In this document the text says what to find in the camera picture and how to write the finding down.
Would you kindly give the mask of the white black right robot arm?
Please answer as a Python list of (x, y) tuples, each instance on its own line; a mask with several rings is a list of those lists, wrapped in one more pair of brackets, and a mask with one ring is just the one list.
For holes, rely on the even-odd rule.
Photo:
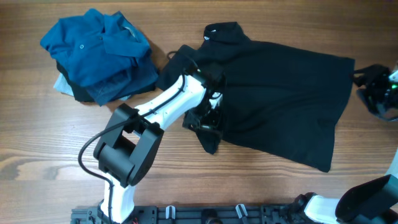
[[(354, 71), (357, 94), (374, 116), (396, 122), (387, 112), (397, 109), (397, 70), (375, 64)], [(397, 155), (386, 174), (349, 189), (341, 198), (314, 193), (299, 195), (289, 207), (290, 218), (304, 223), (397, 223)]]

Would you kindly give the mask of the black polo shirt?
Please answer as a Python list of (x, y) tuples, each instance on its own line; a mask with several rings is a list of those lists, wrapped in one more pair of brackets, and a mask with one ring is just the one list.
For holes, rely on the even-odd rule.
[(335, 127), (352, 89), (352, 58), (251, 40), (237, 22), (205, 27), (200, 48), (179, 48), (161, 90), (197, 64), (224, 73), (222, 140), (328, 172)]

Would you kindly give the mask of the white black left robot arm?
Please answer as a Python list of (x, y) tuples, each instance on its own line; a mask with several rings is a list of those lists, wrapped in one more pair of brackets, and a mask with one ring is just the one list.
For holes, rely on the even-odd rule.
[(223, 68), (212, 63), (183, 69), (177, 81), (153, 100), (120, 105), (100, 134), (93, 156), (109, 180), (99, 206), (103, 223), (125, 223), (134, 210), (136, 185), (151, 168), (165, 130), (180, 116), (183, 127), (201, 137), (205, 149), (223, 135), (220, 111), (226, 84)]

